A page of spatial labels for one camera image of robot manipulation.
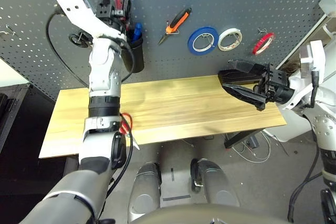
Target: wooden board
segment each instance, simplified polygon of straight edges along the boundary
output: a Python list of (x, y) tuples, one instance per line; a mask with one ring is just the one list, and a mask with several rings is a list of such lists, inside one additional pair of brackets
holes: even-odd
[[(88, 89), (61, 90), (40, 158), (77, 154)], [(262, 112), (222, 89), (217, 76), (123, 84), (121, 112), (132, 115), (139, 145), (286, 124), (274, 103)]]

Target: gray floor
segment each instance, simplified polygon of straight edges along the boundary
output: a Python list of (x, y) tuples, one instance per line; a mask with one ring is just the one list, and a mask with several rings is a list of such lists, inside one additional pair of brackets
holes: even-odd
[[(258, 135), (259, 157), (267, 155), (266, 141)], [(134, 150), (132, 161), (124, 177), (107, 200), (102, 218), (114, 218), (117, 224), (127, 223), (127, 206), (133, 181), (138, 169), (146, 162), (158, 162), (162, 172), (161, 206), (206, 202), (203, 192), (193, 193), (190, 187), (190, 161), (207, 158), (217, 163), (227, 174), (235, 188), (242, 207), (286, 220), (288, 201), (292, 191), (302, 182), (315, 155), (311, 134), (306, 133), (283, 143), (289, 156), (276, 141), (271, 141), (271, 155), (262, 164), (252, 164), (239, 157), (233, 150), (226, 150), (223, 137), (177, 140), (162, 144), (141, 146)], [(244, 156), (250, 157), (248, 151)], [(171, 168), (174, 171), (172, 181)], [(319, 160), (313, 174), (320, 172)], [(306, 185), (296, 202), (295, 223), (323, 223), (320, 190), (326, 188), (319, 177)], [(190, 195), (190, 198), (163, 201), (163, 198)]]

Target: black pegboard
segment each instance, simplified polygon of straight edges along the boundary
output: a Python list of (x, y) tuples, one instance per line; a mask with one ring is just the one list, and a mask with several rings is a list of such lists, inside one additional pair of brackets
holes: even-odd
[[(98, 2), (89, 1), (92, 6)], [(318, 1), (132, 0), (133, 20), (142, 22), (144, 27), (145, 69), (134, 74), (129, 82), (216, 74), (227, 67), (227, 60), (238, 58), (277, 65), (323, 15)], [(55, 3), (56, 0), (0, 0), (0, 30), (9, 24), (18, 34), (2, 36), (0, 57), (53, 99), (59, 89), (81, 87), (61, 66), (46, 41), (45, 22)], [(171, 20), (185, 6), (191, 6), (193, 11), (180, 34), (158, 46), (166, 20)], [(187, 40), (202, 26), (212, 26), (218, 33), (239, 28), (243, 42), (232, 51), (216, 48), (210, 54), (195, 56), (189, 52)], [(258, 34), (259, 27), (275, 32), (276, 40), (267, 51), (253, 56), (252, 47), (262, 36)], [(76, 30), (66, 17), (57, 16), (51, 23), (50, 35), (68, 65), (88, 81), (90, 50), (78, 48), (68, 40), (68, 34)]]

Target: black cup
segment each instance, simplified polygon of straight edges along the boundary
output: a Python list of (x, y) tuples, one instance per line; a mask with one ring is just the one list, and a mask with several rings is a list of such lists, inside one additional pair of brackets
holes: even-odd
[[(140, 38), (138, 40), (129, 43), (135, 57), (135, 63), (134, 63), (135, 67), (133, 73), (139, 73), (144, 68), (142, 43), (143, 43), (142, 34), (140, 35)], [(124, 61), (127, 71), (130, 72), (133, 64), (132, 56), (125, 47), (122, 47), (121, 57), (122, 60)]]

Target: blue tape roll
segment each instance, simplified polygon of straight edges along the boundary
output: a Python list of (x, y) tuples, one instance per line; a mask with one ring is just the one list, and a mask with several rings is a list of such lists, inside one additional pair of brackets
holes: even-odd
[[(210, 40), (212, 43), (206, 48), (197, 49), (194, 47), (194, 42), (202, 34), (209, 34)], [(219, 35), (218, 35), (218, 32), (214, 28), (208, 27), (208, 26), (201, 27), (190, 35), (190, 38), (188, 40), (188, 49), (192, 54), (205, 55), (215, 49), (215, 47), (218, 44), (218, 40), (219, 40)]]

